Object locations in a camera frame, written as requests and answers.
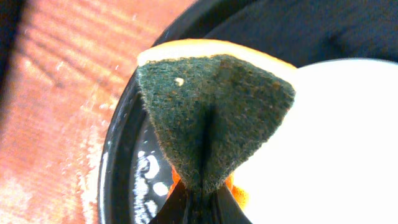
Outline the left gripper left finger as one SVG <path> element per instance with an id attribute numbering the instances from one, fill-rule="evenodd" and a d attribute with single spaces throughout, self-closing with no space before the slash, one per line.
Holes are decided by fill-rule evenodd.
<path id="1" fill-rule="evenodd" d="M 192 224 L 195 194 L 180 180 L 166 200 L 164 206 L 149 224 Z"/>

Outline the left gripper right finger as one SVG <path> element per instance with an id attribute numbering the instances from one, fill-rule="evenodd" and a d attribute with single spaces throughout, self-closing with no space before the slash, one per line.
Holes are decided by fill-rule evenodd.
<path id="1" fill-rule="evenodd" d="M 214 193 L 214 223 L 252 224 L 240 209 L 226 184 Z"/>

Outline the orange green scrub sponge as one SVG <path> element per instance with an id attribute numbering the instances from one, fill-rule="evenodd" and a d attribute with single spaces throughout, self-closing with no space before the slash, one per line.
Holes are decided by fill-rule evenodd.
<path id="1" fill-rule="evenodd" d="M 190 208 L 212 207 L 228 176 L 276 132 L 294 102 L 295 71 L 214 39 L 175 40 L 138 55 L 144 109 Z"/>

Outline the light blue plate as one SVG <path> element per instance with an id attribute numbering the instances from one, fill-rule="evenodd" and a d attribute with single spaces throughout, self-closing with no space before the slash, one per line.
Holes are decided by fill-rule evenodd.
<path id="1" fill-rule="evenodd" d="M 397 64 L 346 59 L 293 75 L 282 126 L 235 173 L 253 223 L 397 222 Z"/>

